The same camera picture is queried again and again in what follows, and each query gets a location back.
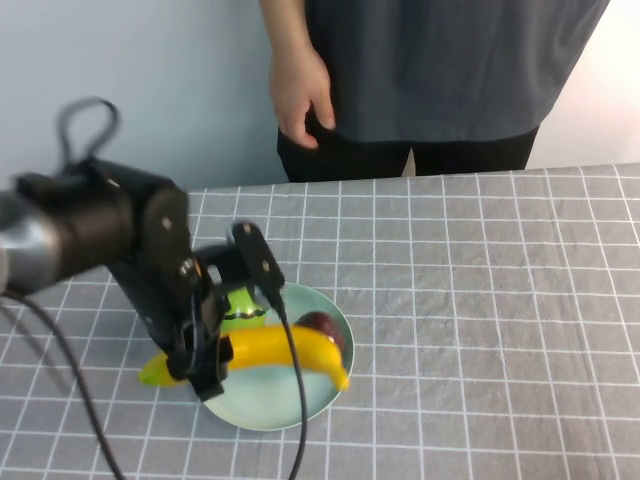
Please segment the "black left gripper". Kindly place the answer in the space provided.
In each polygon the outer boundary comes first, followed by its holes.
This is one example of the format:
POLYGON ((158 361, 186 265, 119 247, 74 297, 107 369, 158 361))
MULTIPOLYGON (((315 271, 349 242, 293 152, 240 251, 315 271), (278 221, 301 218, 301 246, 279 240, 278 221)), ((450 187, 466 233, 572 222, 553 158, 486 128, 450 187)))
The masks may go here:
POLYGON ((234 358, 228 335, 221 336, 225 301, 196 256, 162 269, 129 257, 108 265, 147 332, 166 355, 176 378, 189 378, 206 402, 224 393, 222 382, 234 358))

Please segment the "person's right hand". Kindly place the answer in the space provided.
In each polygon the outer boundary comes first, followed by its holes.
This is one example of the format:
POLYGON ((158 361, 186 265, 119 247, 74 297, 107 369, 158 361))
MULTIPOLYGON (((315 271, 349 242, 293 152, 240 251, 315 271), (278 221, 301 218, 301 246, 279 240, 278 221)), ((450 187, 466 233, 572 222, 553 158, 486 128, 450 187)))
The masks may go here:
POLYGON ((294 143, 315 149, 318 141, 307 132, 311 112, 322 127, 336 126, 327 67, 309 46, 277 49, 271 60, 270 95, 280 131, 294 143))

